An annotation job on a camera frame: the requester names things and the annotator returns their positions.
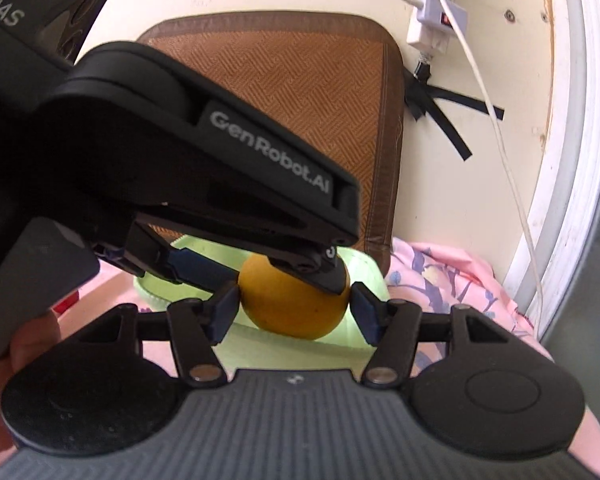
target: metal screw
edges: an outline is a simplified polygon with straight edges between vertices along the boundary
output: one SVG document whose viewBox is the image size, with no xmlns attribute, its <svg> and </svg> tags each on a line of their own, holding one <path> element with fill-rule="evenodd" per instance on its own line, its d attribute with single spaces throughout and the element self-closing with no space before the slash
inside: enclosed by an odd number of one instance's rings
<svg viewBox="0 0 600 480">
<path fill-rule="evenodd" d="M 216 365 L 198 365 L 189 370 L 189 375 L 201 383 L 208 383 L 219 379 L 222 375 L 222 370 Z"/>
<path fill-rule="evenodd" d="M 393 383 L 398 378 L 398 373 L 393 368 L 379 366 L 371 368 L 366 373 L 366 378 L 373 384 L 389 384 Z"/>
</svg>

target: red object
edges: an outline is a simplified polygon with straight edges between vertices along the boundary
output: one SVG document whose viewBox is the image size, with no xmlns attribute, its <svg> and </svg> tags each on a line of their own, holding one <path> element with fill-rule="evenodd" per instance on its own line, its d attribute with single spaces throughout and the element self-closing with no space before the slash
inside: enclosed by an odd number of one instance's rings
<svg viewBox="0 0 600 480">
<path fill-rule="evenodd" d="M 64 314 L 72 306 L 78 303 L 78 300 L 80 300 L 80 292 L 76 290 L 73 294 L 68 295 L 54 307 L 55 313 L 58 314 L 58 316 Z"/>
</svg>

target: yellow fruit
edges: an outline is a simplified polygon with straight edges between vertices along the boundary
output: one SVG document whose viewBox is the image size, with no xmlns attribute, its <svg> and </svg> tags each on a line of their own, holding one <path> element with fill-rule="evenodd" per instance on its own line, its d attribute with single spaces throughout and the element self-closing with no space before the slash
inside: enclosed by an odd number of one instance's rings
<svg viewBox="0 0 600 480">
<path fill-rule="evenodd" d="M 257 327 L 302 339 L 327 335 L 349 304 L 349 274 L 342 294 L 327 294 L 273 267 L 253 254 L 238 277 L 242 307 Z"/>
</svg>

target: woven seat cushion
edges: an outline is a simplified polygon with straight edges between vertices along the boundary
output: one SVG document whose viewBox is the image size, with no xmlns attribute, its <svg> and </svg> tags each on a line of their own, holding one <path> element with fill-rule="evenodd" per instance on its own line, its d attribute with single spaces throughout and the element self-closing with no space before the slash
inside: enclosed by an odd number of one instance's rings
<svg viewBox="0 0 600 480">
<path fill-rule="evenodd" d="M 400 51 L 384 28 L 347 14 L 229 12 L 162 22 L 138 41 L 227 88 L 352 173 L 362 190 L 355 247 L 387 272 L 404 82 Z"/>
</svg>

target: power strip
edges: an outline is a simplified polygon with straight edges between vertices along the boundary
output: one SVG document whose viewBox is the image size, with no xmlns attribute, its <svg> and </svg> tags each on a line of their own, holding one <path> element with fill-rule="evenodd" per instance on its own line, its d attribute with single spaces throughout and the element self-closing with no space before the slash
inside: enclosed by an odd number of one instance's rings
<svg viewBox="0 0 600 480">
<path fill-rule="evenodd" d="M 445 54 L 449 44 L 449 37 L 453 30 L 442 10 L 440 0 L 420 0 L 424 3 L 422 9 L 415 9 L 411 13 L 409 30 L 407 31 L 407 44 L 429 56 Z M 467 14 L 458 6 L 453 8 L 454 16 L 461 16 L 461 25 L 466 28 Z"/>
</svg>

